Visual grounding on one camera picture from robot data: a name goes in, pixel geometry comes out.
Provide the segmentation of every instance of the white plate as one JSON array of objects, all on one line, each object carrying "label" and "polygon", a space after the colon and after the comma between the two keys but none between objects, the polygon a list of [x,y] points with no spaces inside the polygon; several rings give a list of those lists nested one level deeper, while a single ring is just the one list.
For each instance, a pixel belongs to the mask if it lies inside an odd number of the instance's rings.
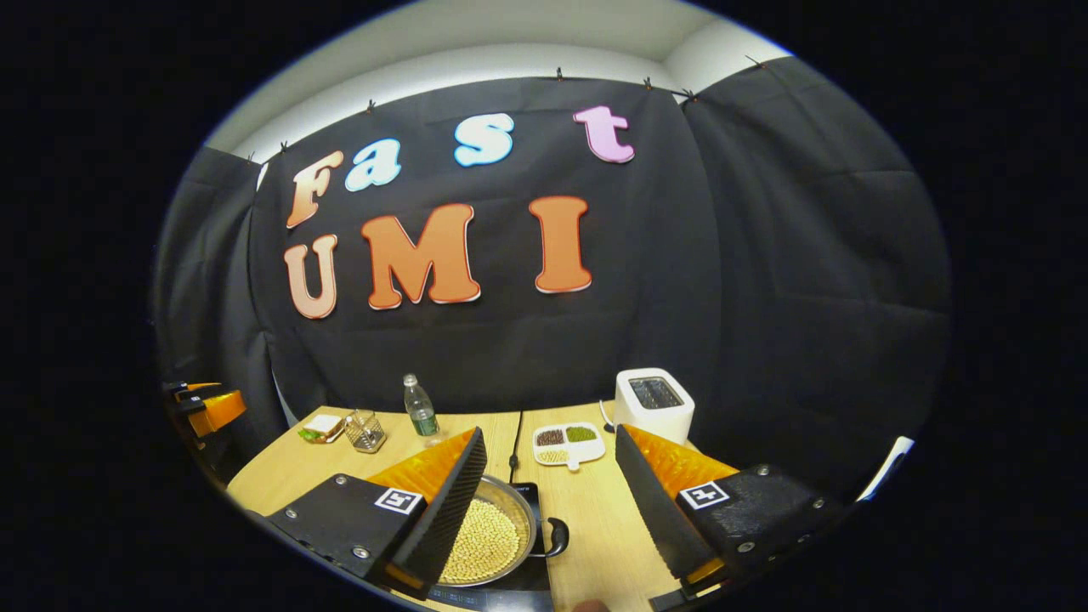
[{"label": "white plate", "polygon": [[[567,438],[567,428],[569,427],[584,427],[593,432],[596,437],[593,440],[584,440],[581,442],[571,442]],[[544,444],[540,445],[536,443],[536,437],[545,431],[551,431],[557,429],[562,433],[562,442],[558,444]],[[567,453],[566,461],[546,461],[541,455],[552,451],[564,451]],[[536,463],[541,465],[566,465],[568,469],[574,472],[578,469],[580,464],[585,462],[598,460],[605,455],[605,441],[601,437],[601,431],[592,423],[560,423],[557,425],[546,425],[544,427],[537,427],[533,431],[533,458]]]}]

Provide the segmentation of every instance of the hand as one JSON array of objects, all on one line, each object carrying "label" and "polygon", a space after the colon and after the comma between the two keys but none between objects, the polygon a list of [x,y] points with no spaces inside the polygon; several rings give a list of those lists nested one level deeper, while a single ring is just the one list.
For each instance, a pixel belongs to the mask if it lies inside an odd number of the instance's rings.
[{"label": "hand", "polygon": [[611,612],[604,601],[599,599],[588,599],[580,601],[570,612]]}]

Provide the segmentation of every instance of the yellow beans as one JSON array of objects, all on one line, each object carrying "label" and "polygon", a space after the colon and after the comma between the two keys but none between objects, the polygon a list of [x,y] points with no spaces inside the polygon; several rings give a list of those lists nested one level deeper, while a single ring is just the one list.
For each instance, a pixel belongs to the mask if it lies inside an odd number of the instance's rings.
[{"label": "yellow beans", "polygon": [[506,567],[518,554],[514,522],[494,504],[472,500],[438,582],[473,583]]},{"label": "yellow beans", "polygon": [[567,461],[569,455],[567,451],[545,451],[540,454],[541,461],[552,462],[564,462]]}]

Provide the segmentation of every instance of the toaster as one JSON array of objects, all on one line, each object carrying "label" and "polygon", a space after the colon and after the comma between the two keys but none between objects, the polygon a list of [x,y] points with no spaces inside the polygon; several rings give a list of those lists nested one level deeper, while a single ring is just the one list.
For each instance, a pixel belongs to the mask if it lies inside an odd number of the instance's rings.
[{"label": "toaster", "polygon": [[695,402],[669,372],[660,368],[623,370],[616,375],[615,425],[631,425],[666,440],[688,441]]}]

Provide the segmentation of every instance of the divided plate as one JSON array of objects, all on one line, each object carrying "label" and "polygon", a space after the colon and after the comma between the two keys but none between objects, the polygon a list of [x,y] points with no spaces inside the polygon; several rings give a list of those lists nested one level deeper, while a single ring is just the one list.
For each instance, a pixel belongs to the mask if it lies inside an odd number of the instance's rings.
[{"label": "divided plate", "polygon": [[[567,430],[571,427],[584,427],[593,432],[592,440],[571,442],[567,436]],[[545,431],[558,431],[562,440],[555,444],[537,444],[536,439]],[[549,457],[549,453],[561,453],[564,456]],[[598,460],[605,454],[605,441],[601,437],[601,431],[592,423],[562,423],[558,425],[547,425],[536,428],[533,431],[533,458],[541,465],[566,465],[568,469],[574,472],[579,464]]]}]

